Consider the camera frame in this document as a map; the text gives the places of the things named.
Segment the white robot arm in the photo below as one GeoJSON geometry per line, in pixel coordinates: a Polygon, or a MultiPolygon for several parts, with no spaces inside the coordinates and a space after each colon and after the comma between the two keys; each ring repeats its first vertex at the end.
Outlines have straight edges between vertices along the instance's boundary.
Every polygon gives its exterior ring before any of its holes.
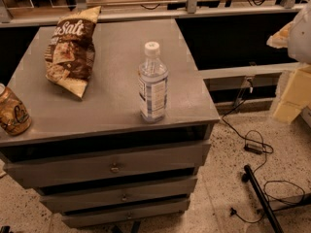
{"type": "Polygon", "coordinates": [[[266,44],[275,49],[286,48],[288,56],[301,63],[311,63],[311,1],[309,1],[266,44]]]}

